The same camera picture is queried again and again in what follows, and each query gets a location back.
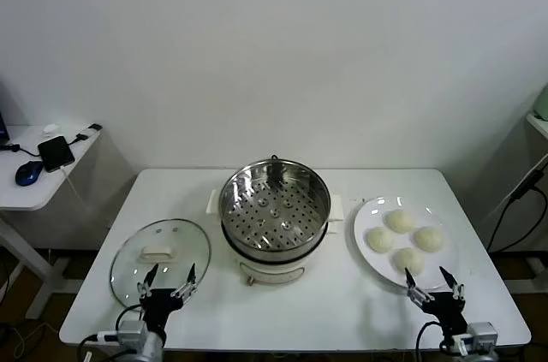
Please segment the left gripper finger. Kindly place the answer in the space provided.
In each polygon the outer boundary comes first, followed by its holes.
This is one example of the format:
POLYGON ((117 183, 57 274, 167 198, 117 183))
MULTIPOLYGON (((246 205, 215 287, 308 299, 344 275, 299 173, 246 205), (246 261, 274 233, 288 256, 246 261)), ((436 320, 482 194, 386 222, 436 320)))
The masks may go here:
POLYGON ((142 282, 137 283, 137 290, 140 297, 149 297, 152 295, 151 287, 157 272, 158 272, 158 264, 155 264, 146 273, 144 280, 142 282))
POLYGON ((188 299, 196 290, 196 269, 192 265, 188 272, 187 280, 179 288, 175 289, 170 296, 177 299, 188 299))

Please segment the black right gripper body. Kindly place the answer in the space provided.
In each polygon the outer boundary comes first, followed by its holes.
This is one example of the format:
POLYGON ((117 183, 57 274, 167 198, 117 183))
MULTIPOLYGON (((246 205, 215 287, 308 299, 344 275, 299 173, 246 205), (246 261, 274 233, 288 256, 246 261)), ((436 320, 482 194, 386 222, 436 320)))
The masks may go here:
POLYGON ((425 313, 433 315, 442 328, 443 336, 448 339, 467 332, 468 323, 462 311, 465 300, 455 299, 450 292, 431 293, 432 300, 425 303, 425 313))

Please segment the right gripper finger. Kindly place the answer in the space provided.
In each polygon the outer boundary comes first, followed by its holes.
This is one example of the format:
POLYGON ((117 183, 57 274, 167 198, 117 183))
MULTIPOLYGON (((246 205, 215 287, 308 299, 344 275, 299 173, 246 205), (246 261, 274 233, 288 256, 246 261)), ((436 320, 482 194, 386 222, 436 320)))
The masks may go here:
POLYGON ((408 268, 405 268, 405 276, 407 283, 407 294, 408 297, 416 305, 424 305, 427 302, 433 301, 433 296, 428 292, 425 292, 416 285, 413 275, 408 268))
POLYGON ((464 300, 464 285, 456 281, 455 277, 444 267, 439 267, 440 272, 449 288, 452 290, 454 300, 464 300))

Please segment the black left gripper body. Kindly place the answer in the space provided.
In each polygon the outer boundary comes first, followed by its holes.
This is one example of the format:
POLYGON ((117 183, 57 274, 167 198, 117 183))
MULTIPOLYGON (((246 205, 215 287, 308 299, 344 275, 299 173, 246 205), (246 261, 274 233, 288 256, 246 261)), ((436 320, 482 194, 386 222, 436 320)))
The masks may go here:
POLYGON ((143 320, 149 332, 166 335, 165 327, 172 312, 183 308, 188 293, 180 293, 171 288, 154 288, 140 296, 144 310, 143 320))

